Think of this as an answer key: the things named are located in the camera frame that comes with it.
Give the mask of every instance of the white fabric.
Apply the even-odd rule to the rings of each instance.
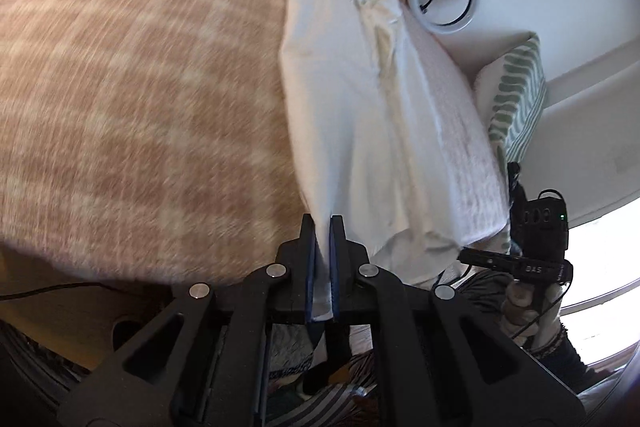
[[[320,250],[314,315],[330,313],[331,215],[344,217],[348,239],[372,262],[412,284],[504,226],[497,169],[497,197],[485,193],[482,208],[461,212],[468,194],[453,182],[442,115],[398,0],[287,0],[280,60],[296,175]]]

